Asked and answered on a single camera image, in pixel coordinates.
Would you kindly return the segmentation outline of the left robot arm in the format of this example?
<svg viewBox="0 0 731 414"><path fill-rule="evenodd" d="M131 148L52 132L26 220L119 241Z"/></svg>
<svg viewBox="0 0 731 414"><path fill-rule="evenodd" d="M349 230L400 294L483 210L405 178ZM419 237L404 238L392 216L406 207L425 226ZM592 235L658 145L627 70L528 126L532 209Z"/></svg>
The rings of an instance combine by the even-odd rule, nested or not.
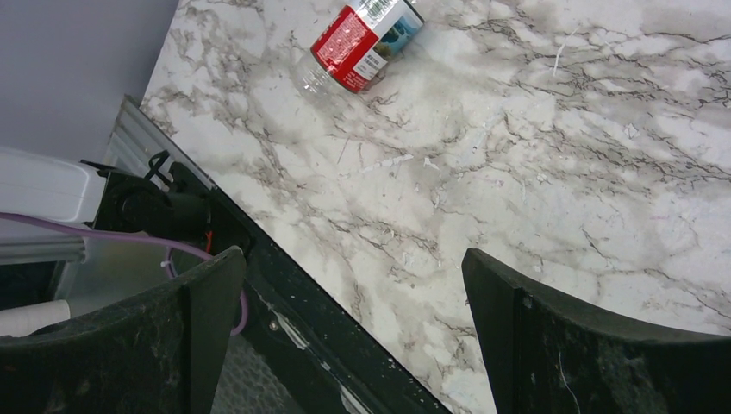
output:
<svg viewBox="0 0 731 414"><path fill-rule="evenodd" d="M197 241L209 229L210 205L191 171L163 150L135 175L87 160L71 162L4 147L1 211L120 233Z"/></svg>

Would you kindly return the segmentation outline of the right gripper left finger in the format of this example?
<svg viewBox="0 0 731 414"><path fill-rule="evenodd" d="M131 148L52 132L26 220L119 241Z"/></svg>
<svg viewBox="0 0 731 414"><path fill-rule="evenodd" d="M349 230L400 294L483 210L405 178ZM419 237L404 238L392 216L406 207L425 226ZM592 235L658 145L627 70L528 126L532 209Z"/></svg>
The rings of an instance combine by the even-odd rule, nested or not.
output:
<svg viewBox="0 0 731 414"><path fill-rule="evenodd" d="M232 247L102 309L3 337L2 412L209 412L245 271Z"/></svg>

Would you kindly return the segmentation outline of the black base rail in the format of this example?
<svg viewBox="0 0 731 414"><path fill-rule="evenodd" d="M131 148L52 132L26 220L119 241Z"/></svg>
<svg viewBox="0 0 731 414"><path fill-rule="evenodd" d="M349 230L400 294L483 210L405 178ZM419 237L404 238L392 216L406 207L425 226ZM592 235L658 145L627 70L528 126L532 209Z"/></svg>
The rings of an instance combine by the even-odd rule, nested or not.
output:
<svg viewBox="0 0 731 414"><path fill-rule="evenodd" d="M253 219L194 166L167 152L122 163L209 203L215 252L246 256L245 342L294 401L297 413L445 413L447 408L350 317Z"/></svg>

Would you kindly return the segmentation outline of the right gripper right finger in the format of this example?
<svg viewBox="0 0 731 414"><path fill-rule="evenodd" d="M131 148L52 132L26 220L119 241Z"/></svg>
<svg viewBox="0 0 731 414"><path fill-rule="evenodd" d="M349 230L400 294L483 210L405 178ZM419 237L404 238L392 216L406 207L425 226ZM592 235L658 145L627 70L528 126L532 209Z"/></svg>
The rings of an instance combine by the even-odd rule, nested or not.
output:
<svg viewBox="0 0 731 414"><path fill-rule="evenodd" d="M729 412L728 337L619 315L476 248L462 273L498 412Z"/></svg>

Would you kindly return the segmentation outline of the red label clear bottle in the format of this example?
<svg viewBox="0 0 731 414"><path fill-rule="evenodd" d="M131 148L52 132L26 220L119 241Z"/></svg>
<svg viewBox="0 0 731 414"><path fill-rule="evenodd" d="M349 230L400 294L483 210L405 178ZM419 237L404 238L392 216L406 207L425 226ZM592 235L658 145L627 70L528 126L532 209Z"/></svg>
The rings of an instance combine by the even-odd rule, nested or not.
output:
<svg viewBox="0 0 731 414"><path fill-rule="evenodd" d="M301 91L324 97L362 92L425 24L417 1L346 3L297 64Z"/></svg>

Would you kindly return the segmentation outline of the white paper roll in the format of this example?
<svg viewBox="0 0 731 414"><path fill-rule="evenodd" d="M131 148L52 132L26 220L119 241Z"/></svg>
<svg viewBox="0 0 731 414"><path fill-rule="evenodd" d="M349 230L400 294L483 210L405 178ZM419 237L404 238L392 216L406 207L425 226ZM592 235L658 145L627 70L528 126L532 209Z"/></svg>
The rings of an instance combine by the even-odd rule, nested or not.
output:
<svg viewBox="0 0 731 414"><path fill-rule="evenodd" d="M70 318L69 305L63 299L2 310L1 336L28 336Z"/></svg>

